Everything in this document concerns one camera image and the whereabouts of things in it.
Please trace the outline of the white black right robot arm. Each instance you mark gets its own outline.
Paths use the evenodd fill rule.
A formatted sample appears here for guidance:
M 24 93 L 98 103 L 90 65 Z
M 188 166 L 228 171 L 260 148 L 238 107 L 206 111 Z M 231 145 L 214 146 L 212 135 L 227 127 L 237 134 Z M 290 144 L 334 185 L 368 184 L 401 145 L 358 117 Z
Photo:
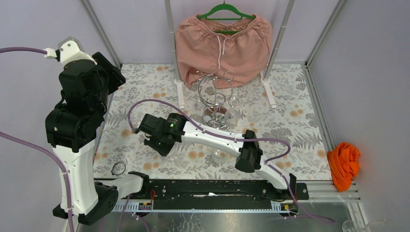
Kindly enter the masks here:
M 170 113 L 167 118 L 145 114 L 133 132 L 144 133 L 144 145 L 164 157 L 170 153 L 175 143 L 200 144 L 231 154 L 236 158 L 234 167 L 237 170 L 261 176 L 273 186 L 279 200 L 297 199 L 295 175 L 272 164 L 273 158 L 267 158 L 259 145 L 260 142 L 282 143 L 287 147 L 285 154 L 289 154 L 291 147 L 284 140 L 257 138 L 252 130 L 243 134 L 218 130 L 200 125 L 188 116 L 177 113 Z

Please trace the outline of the clear wine glass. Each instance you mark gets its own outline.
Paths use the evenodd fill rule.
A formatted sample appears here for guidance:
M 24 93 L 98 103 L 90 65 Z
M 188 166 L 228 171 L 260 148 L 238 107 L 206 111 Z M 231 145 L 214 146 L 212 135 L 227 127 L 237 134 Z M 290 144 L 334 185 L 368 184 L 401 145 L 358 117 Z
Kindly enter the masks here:
M 225 113 L 225 123 L 228 128 L 234 128 L 237 126 L 240 118 L 239 108 L 242 103 L 238 97 L 231 97 L 228 100 L 229 109 Z
M 169 154 L 167 155 L 167 159 L 170 161 L 177 161 L 180 159 L 180 157 L 181 157 L 181 153 L 177 147 L 173 147 L 170 150 Z
M 226 162 L 228 154 L 220 149 L 213 148 L 211 158 L 215 163 L 223 164 Z

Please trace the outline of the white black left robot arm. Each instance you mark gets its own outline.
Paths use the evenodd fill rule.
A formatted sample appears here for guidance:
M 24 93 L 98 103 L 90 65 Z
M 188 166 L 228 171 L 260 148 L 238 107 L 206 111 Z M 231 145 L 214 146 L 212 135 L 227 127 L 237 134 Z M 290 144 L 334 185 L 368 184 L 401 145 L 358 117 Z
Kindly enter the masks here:
M 104 122 L 108 96 L 126 80 L 119 68 L 97 52 L 75 58 L 59 74 L 61 100 L 45 119 L 46 137 L 62 162 L 62 200 L 53 215 L 92 225 L 110 213 L 119 199 L 149 195 L 149 177 L 129 172 L 110 181 L 95 181 L 93 159 L 97 129 Z

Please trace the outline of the chrome wine glass rack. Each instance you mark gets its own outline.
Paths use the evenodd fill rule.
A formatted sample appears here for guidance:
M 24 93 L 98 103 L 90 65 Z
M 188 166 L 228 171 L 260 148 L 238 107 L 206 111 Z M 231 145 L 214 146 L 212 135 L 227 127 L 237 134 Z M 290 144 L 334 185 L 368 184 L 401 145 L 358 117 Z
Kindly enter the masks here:
M 225 113 L 227 108 L 224 107 L 233 96 L 234 90 L 232 81 L 225 77 L 219 77 L 213 73 L 204 73 L 197 71 L 200 77 L 195 77 L 197 83 L 197 93 L 199 100 L 195 108 L 203 112 L 203 122 L 212 128 L 224 130 L 227 128 L 225 122 Z M 229 93 L 225 94 L 218 90 L 218 84 L 225 82 L 228 84 Z

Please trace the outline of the clear wine glass front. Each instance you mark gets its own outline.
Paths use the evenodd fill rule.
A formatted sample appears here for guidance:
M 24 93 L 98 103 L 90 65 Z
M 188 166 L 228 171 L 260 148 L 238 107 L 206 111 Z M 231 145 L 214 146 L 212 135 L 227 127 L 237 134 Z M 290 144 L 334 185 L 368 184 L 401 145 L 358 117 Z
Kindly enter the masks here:
M 239 108 L 242 103 L 238 97 L 231 97 L 228 100 L 229 109 L 225 113 L 225 123 L 228 128 L 234 128 L 237 126 L 240 118 Z

